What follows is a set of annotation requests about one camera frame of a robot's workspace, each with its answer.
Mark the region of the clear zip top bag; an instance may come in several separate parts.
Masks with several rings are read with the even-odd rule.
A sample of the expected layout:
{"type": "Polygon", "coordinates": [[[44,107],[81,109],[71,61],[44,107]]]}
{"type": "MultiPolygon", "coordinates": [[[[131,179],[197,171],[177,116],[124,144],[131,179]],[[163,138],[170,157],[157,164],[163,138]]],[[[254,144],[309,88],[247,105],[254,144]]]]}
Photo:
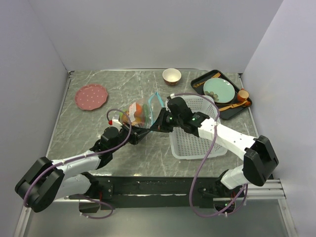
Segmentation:
{"type": "Polygon", "coordinates": [[[131,124],[135,127],[150,128],[157,120],[164,103],[158,92],[150,95],[148,98],[144,97],[133,101],[130,105],[125,107],[120,113],[119,120],[121,123],[128,123],[128,118],[131,124]]]}

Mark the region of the orange tangerine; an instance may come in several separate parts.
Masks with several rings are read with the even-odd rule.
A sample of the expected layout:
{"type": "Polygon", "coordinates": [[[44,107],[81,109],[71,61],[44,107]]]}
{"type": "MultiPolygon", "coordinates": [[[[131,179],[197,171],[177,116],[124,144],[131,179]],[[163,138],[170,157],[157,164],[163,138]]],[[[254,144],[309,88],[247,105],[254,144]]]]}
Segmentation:
{"type": "Polygon", "coordinates": [[[134,112],[135,117],[142,117],[143,116],[143,108],[140,104],[136,103],[136,111],[134,112]]]}
{"type": "Polygon", "coordinates": [[[131,123],[131,119],[130,119],[129,114],[123,114],[121,116],[121,120],[122,120],[122,122],[125,122],[125,123],[131,123]]]}

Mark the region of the green chili pepper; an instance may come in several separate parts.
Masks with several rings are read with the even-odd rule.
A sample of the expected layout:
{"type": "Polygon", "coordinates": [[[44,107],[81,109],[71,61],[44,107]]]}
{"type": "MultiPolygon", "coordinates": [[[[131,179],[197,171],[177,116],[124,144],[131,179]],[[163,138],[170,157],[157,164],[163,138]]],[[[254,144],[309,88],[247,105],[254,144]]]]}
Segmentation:
{"type": "Polygon", "coordinates": [[[147,104],[143,104],[143,116],[144,116],[144,124],[147,126],[149,122],[149,107],[147,104]]]}

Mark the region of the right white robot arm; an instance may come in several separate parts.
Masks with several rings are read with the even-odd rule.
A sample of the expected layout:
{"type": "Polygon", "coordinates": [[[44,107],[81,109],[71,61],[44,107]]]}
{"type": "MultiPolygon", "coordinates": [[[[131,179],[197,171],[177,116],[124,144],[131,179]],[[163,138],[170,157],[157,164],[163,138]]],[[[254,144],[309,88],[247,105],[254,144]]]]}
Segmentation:
{"type": "Polygon", "coordinates": [[[228,128],[202,112],[193,112],[182,97],[168,100],[158,118],[150,127],[151,131],[169,133],[175,127],[196,137],[215,142],[237,155],[243,164],[227,170],[219,177],[216,191],[227,197],[234,188],[253,184],[263,186],[279,161],[270,140],[261,135],[258,138],[228,128]]]}

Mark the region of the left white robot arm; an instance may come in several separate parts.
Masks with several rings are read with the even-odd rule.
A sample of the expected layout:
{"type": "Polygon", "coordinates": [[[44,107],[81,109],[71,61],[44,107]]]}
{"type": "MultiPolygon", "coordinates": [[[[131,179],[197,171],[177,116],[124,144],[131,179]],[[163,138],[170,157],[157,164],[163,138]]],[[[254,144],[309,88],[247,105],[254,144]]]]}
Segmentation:
{"type": "Polygon", "coordinates": [[[104,167],[113,153],[127,143],[138,144],[150,130],[124,123],[120,129],[107,127],[100,139],[85,153],[61,160],[39,158],[15,186],[26,207],[45,210],[56,199],[72,195],[110,198],[112,192],[90,171],[104,167]]]}

